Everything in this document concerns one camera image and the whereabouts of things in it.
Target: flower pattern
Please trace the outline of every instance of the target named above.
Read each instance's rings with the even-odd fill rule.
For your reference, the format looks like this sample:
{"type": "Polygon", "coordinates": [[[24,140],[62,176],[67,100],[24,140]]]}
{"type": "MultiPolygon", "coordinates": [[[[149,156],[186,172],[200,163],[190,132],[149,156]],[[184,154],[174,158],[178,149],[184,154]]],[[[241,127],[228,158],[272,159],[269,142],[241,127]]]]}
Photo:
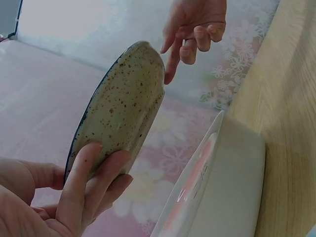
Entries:
{"type": "Polygon", "coordinates": [[[243,18],[228,24],[230,27],[219,43],[223,60],[218,60],[219,65],[204,79],[209,83],[208,90],[195,89],[195,98],[199,93],[199,101],[212,108],[226,110],[229,107],[266,36],[278,3],[278,0],[228,1],[228,5],[232,4],[240,12],[255,12],[256,20],[243,18]]]}
{"type": "Polygon", "coordinates": [[[186,132],[186,120],[182,116],[177,116],[173,110],[161,106],[145,144],[156,149],[162,142],[174,145],[178,140],[185,140],[186,132]]]}
{"type": "Polygon", "coordinates": [[[173,184],[163,180],[163,171],[152,168],[146,159],[136,160],[131,175],[134,180],[114,202],[114,213],[123,217],[131,211],[136,221],[143,225],[158,221],[173,184]]]}

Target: fingernail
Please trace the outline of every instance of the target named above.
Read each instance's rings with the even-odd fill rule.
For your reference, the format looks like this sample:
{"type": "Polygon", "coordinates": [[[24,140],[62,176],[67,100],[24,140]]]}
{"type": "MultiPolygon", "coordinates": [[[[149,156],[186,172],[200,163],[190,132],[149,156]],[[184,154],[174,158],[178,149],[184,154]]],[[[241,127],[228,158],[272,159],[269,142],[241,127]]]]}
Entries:
{"type": "Polygon", "coordinates": [[[127,186],[129,186],[129,185],[133,182],[133,180],[134,180],[134,178],[131,176],[131,177],[130,177],[130,180],[128,181],[127,186]]]}
{"type": "Polygon", "coordinates": [[[163,49],[164,49],[164,43],[163,43],[163,45],[161,47],[160,53],[163,53],[163,49]]]}
{"type": "Polygon", "coordinates": [[[204,32],[203,31],[196,31],[197,34],[197,38],[201,39],[204,36],[204,32]]]}
{"type": "Polygon", "coordinates": [[[190,51],[188,49],[182,50],[182,56],[183,57],[188,57],[190,55],[190,51]]]}

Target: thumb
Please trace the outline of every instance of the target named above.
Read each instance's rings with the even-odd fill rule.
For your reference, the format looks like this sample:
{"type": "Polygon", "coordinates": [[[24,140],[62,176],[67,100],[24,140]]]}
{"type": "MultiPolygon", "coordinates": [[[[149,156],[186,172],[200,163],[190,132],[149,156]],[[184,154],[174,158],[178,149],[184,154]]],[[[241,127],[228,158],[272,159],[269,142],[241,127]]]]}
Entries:
{"type": "Polygon", "coordinates": [[[51,163],[35,163],[19,160],[33,177],[35,188],[63,189],[64,169],[51,163]]]}
{"type": "Polygon", "coordinates": [[[163,45],[161,53],[166,53],[172,46],[179,28],[183,25],[185,14],[179,3],[174,3],[171,7],[169,18],[163,29],[163,45]]]}

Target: light wood panel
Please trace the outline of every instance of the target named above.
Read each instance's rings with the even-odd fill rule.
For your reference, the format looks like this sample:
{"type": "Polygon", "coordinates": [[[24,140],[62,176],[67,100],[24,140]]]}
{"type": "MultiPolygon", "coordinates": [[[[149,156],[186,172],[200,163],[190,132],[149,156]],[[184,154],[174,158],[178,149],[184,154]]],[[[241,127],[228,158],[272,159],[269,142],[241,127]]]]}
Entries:
{"type": "Polygon", "coordinates": [[[281,0],[229,115],[266,140],[256,236],[305,236],[316,224],[316,0],[281,0]]]}

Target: finger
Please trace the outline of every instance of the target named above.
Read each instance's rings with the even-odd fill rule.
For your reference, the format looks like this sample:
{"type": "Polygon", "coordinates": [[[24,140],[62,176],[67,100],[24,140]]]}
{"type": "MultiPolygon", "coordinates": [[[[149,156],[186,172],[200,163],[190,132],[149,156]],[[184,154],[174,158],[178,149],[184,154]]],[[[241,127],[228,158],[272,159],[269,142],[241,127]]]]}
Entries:
{"type": "Polygon", "coordinates": [[[84,191],[90,169],[101,149],[100,144],[90,143],[79,151],[60,196],[56,220],[66,226],[74,236],[81,231],[84,191]]]}
{"type": "Polygon", "coordinates": [[[163,29],[163,45],[160,50],[161,53],[166,53],[173,45],[176,33],[184,22],[184,14],[178,3],[174,3],[171,7],[169,18],[163,29]]]}
{"type": "Polygon", "coordinates": [[[207,30],[202,26],[194,28],[194,36],[197,41],[197,47],[201,52],[209,51],[211,47],[211,37],[207,30]]]}
{"type": "Polygon", "coordinates": [[[197,56],[197,49],[198,46],[195,39],[186,40],[185,45],[180,49],[181,61],[189,65],[194,64],[197,56]]]}
{"type": "Polygon", "coordinates": [[[164,75],[164,83],[168,85],[174,75],[176,74],[176,70],[178,64],[180,62],[180,48],[182,46],[182,39],[176,38],[170,51],[169,59],[165,68],[165,75],[164,75]]]}
{"type": "Polygon", "coordinates": [[[32,207],[42,220],[55,219],[58,204],[46,205],[43,207],[32,207]]]}
{"type": "MultiPolygon", "coordinates": [[[[225,31],[226,23],[225,22],[207,22],[204,24],[200,24],[197,26],[202,26],[205,29],[207,29],[208,33],[210,35],[214,35],[215,33],[210,32],[209,30],[212,28],[219,29],[218,33],[215,34],[215,40],[218,40],[218,37],[220,35],[223,36],[223,33],[225,31]]],[[[183,40],[189,40],[193,39],[195,37],[194,35],[194,28],[197,27],[196,25],[188,25],[188,26],[181,26],[176,34],[176,37],[183,39],[183,40]]]]}
{"type": "Polygon", "coordinates": [[[108,187],[129,161],[129,152],[115,152],[105,159],[92,179],[88,181],[82,214],[82,222],[84,225],[90,224],[108,187]]]}
{"type": "Polygon", "coordinates": [[[102,212],[111,208],[113,202],[115,202],[122,195],[122,193],[131,184],[132,181],[133,178],[129,174],[121,175],[116,178],[106,191],[94,215],[94,218],[97,218],[102,212]]]}
{"type": "Polygon", "coordinates": [[[21,162],[33,177],[35,188],[63,189],[64,169],[50,163],[21,162]]]}
{"type": "Polygon", "coordinates": [[[219,42],[222,40],[224,31],[225,31],[225,27],[223,27],[223,26],[218,27],[216,25],[209,25],[207,27],[207,31],[211,35],[211,39],[213,42],[219,42]]]}

